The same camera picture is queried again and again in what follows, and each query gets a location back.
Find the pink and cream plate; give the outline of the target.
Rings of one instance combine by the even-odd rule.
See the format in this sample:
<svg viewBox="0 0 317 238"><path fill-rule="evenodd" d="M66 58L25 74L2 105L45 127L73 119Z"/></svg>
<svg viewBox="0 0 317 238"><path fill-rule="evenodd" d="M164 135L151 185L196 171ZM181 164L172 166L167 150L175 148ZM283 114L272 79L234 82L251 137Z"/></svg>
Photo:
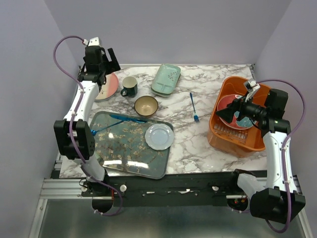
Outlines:
<svg viewBox="0 0 317 238"><path fill-rule="evenodd" d="M119 81L115 73L106 76L106 83L101 87L95 102L101 102L110 99L118 90Z"/></svg>

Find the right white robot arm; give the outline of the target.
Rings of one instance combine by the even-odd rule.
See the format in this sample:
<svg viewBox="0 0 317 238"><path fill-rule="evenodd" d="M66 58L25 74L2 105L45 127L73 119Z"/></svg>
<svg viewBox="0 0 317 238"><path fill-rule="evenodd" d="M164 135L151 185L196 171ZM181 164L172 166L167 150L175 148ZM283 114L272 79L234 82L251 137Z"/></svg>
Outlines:
<svg viewBox="0 0 317 238"><path fill-rule="evenodd" d="M228 181L233 194L242 191L249 198L251 215L266 221L288 225L304 208L305 197L297 193L290 163L290 122L283 119L288 94L270 89L264 106L254 104L248 96L235 98L216 115L231 123L238 112L238 120L249 118L258 123L266 150L267 178L262 186L250 172L236 170L238 177Z"/></svg>

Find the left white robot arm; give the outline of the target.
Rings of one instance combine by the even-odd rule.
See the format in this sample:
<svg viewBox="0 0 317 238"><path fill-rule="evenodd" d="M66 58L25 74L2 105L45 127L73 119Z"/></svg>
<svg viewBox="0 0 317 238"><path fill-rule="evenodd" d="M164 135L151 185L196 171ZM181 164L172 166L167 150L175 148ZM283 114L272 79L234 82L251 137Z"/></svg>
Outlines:
<svg viewBox="0 0 317 238"><path fill-rule="evenodd" d="M117 189L110 186L107 172L97 160L88 117L106 76L119 71L120 65L112 48L105 50L100 46L87 46L84 61L85 70L74 79L77 91L73 104L62 120L55 121L53 128L60 154L78 163L87 181L93 183L93 191L104 196Z"/></svg>

